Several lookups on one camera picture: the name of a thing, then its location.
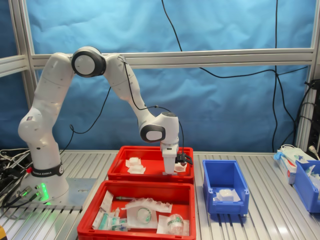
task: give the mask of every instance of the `blue plastic bin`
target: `blue plastic bin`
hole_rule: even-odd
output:
[[[248,213],[249,189],[235,160],[203,160],[203,194],[206,210],[210,214]],[[220,189],[235,189],[240,201],[214,201]]]
[[[303,202],[306,210],[309,213],[320,213],[320,201],[318,200],[319,191],[306,174],[306,170],[312,165],[315,165],[312,171],[316,174],[320,174],[320,161],[309,160],[309,163],[303,164],[298,161],[295,162],[296,174],[293,186]]]

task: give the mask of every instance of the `metal grating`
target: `metal grating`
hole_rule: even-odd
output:
[[[68,177],[97,178],[95,193],[108,178],[116,154],[117,151],[69,150],[62,155],[62,161]],[[204,159],[237,160],[250,190],[247,216],[207,214],[202,187]],[[320,214],[306,211],[272,154],[195,152],[194,170],[197,240],[320,240]],[[0,214],[0,225],[9,240],[75,240],[83,214],[75,209],[10,209]]]

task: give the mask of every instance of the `blue backdrop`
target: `blue backdrop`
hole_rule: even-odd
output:
[[[184,51],[275,46],[274,0],[164,0],[164,3]],[[94,46],[103,53],[179,51],[160,0],[29,0],[27,4],[37,54],[73,53],[83,46]],[[278,48],[309,48],[314,13],[315,0],[279,1]],[[301,67],[279,66],[278,72]],[[230,76],[273,68],[212,67],[208,70]],[[271,151],[275,128],[274,73],[219,79],[198,68],[135,69],[134,72],[147,106],[159,105],[178,115],[186,146],[196,151]],[[293,116],[303,97],[306,77],[307,69],[280,76],[286,106]],[[279,147],[293,124],[283,109],[279,85],[277,87],[275,108],[279,125],[275,146]],[[103,77],[73,79],[53,128],[60,148],[70,139],[69,124],[79,132],[91,126],[108,89]],[[12,109],[0,109],[2,111],[12,120],[17,118]],[[13,124],[8,128],[0,123],[0,131],[8,129],[6,138],[10,139],[0,142],[0,146],[21,145],[21,141],[17,141],[17,127]],[[95,126],[86,134],[75,135],[69,148],[119,149],[123,145],[147,143],[140,139],[137,119],[128,103],[111,91]]]

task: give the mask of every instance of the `metal profile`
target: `metal profile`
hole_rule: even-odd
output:
[[[320,35],[320,0],[316,1],[315,15],[314,15],[314,24],[313,24],[313,34],[311,47],[314,49],[312,56],[312,63],[309,68],[307,82],[309,83],[312,79],[320,78],[320,48],[319,48],[319,38]],[[308,96],[305,98],[305,102],[314,103],[316,100],[316,91],[310,90]],[[314,106],[312,104],[305,104],[301,116],[304,116],[308,119],[312,119],[314,113]],[[298,126],[297,136],[296,136],[296,145],[301,148],[303,151],[307,151],[308,140],[311,129],[311,122],[306,119],[301,118]]]
[[[277,48],[184,52],[122,53],[134,69],[230,66],[310,65],[313,48]],[[34,69],[43,69],[51,54],[31,56]]]
[[[23,0],[9,0],[10,14],[19,55],[24,55],[27,59],[27,69],[22,72],[22,80],[28,107],[31,108],[37,86],[35,71],[30,65],[30,55],[33,53],[32,41],[30,41],[30,30],[27,30],[29,21],[27,9]]]
[[[0,78],[25,71],[28,67],[29,63],[24,55],[0,58]]]

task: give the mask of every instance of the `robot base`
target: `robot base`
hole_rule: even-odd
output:
[[[69,189],[65,194],[55,199],[41,202],[42,204],[39,201],[32,201],[23,207],[80,210],[87,203],[88,196],[95,186],[96,180],[96,178],[66,178]],[[19,200],[16,205],[23,203],[23,201]]]

